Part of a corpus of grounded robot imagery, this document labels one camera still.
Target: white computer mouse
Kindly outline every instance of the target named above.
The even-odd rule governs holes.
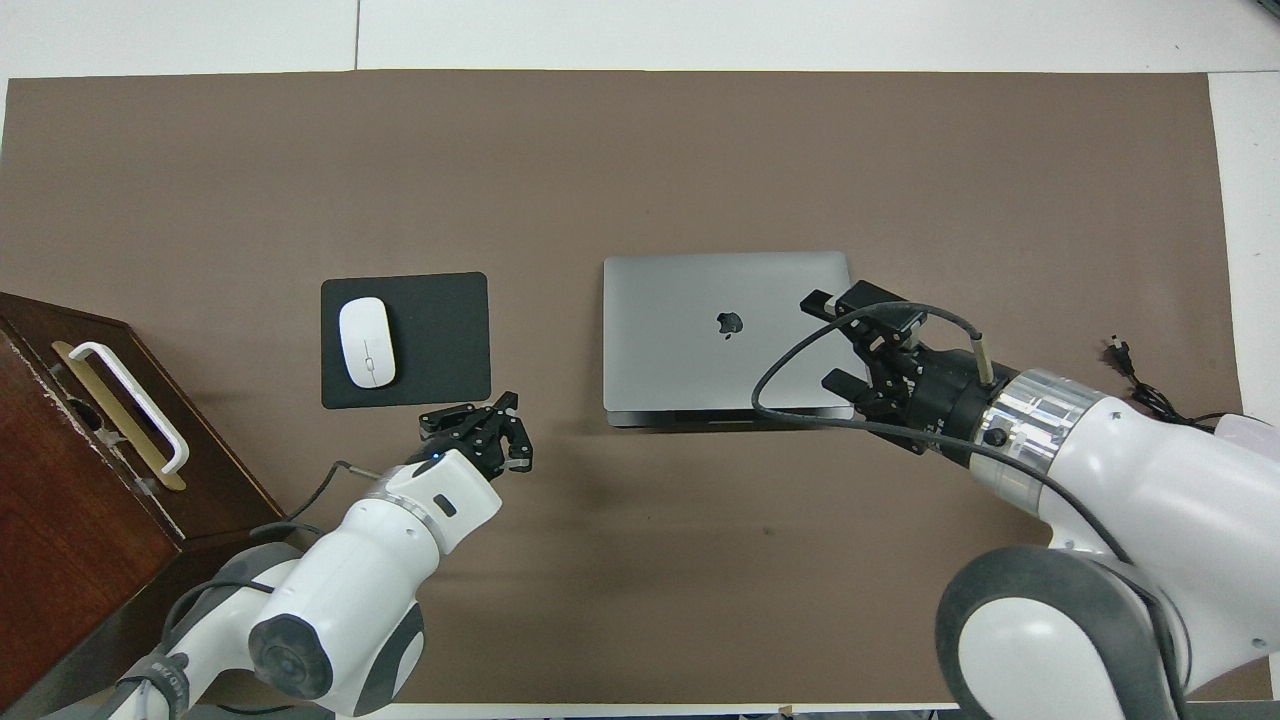
[[[338,311],[338,338],[351,382],[362,388],[396,379],[396,355],[387,305],[376,297],[357,297]]]

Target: laptop lid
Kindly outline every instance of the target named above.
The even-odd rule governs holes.
[[[617,427],[754,420],[751,388],[822,323],[813,290],[850,286],[844,252],[618,256],[604,261],[604,409]],[[849,418],[822,388],[842,368],[865,378],[840,333],[796,356],[765,388],[769,407]]]

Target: black mouse pad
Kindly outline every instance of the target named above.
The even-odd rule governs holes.
[[[362,388],[347,374],[338,311],[357,297],[387,306],[396,377]],[[320,400],[325,407],[380,407],[485,400],[489,282],[484,273],[340,278],[320,286]]]

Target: white handle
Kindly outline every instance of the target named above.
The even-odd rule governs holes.
[[[120,380],[124,389],[129,391],[129,395],[132,395],[133,400],[138,402],[142,411],[147,414],[147,418],[151,418],[151,423],[160,429],[160,434],[163,434],[164,438],[169,441],[169,445],[173,446],[173,457],[165,462],[165,466],[161,468],[160,471],[166,474],[177,473],[178,468],[182,468],[187,462],[187,457],[191,456],[187,441],[178,434],[178,429],[173,427],[169,418],[165,418],[164,413],[156,407],[151,396],[142,389],[138,380],[133,378],[133,374],[129,373],[129,369],[125,368],[123,363],[120,363],[120,359],[115,356],[115,352],[113,352],[110,347],[102,345],[101,342],[82,342],[67,355],[72,360],[83,360],[92,352],[96,352],[102,359],[102,363],[105,363],[106,368],[111,370],[115,379]]]

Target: white floor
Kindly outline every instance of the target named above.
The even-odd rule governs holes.
[[[1212,73],[1240,389],[1280,424],[1280,19],[1253,0],[0,0],[0,78],[372,68]]]

